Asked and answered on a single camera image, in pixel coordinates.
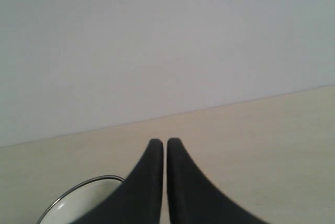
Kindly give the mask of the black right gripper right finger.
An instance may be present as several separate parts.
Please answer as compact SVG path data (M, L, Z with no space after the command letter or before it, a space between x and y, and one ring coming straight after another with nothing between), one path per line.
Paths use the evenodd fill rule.
M223 194L179 138L168 140L166 161L170 223L265 223Z

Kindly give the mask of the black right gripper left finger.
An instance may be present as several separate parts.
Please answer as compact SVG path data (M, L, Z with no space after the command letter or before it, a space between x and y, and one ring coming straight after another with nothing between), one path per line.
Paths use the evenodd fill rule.
M74 223L159 223L163 172L163 143L152 139L120 186Z

